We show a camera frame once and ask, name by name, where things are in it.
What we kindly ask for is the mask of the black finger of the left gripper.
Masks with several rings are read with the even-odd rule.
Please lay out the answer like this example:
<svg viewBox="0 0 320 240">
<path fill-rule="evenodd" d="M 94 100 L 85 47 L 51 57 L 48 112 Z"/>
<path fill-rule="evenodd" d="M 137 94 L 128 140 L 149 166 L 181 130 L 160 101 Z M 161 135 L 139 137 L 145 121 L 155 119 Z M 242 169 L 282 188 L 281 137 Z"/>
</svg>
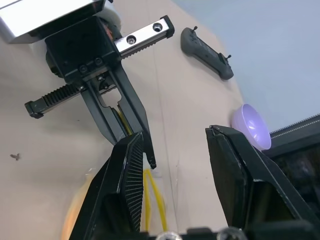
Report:
<svg viewBox="0 0 320 240">
<path fill-rule="evenodd" d="M 115 145 L 126 136 L 126 130 L 117 111 L 113 107 L 106 106 L 100 94 L 100 83 L 97 77 L 86 81 L 82 98 L 100 133 Z"/>
<path fill-rule="evenodd" d="M 154 169 L 157 163 L 145 108 L 122 66 L 110 70 L 109 75 L 121 95 L 118 102 L 120 112 L 133 133 L 143 133 L 143 149 L 150 167 Z"/>
</svg>

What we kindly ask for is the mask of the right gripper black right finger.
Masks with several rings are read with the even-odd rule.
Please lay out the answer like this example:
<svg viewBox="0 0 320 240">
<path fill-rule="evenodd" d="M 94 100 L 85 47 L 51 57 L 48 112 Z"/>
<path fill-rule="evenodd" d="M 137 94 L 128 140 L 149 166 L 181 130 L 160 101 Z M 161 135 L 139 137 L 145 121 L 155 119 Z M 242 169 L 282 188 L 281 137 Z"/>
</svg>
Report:
<svg viewBox="0 0 320 240">
<path fill-rule="evenodd" d="M 215 188 L 240 240 L 317 240 L 320 221 L 280 169 L 238 130 L 205 130 Z"/>
</svg>

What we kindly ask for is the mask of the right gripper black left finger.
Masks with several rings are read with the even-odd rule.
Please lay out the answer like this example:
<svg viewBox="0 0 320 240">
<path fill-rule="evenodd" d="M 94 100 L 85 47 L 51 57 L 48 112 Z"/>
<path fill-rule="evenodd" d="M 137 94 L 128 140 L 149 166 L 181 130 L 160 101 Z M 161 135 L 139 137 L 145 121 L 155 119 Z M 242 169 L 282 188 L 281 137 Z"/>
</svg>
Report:
<svg viewBox="0 0 320 240">
<path fill-rule="evenodd" d="M 141 132 L 121 139 L 92 179 L 71 240 L 124 240 L 140 232 L 143 205 Z"/>
</svg>

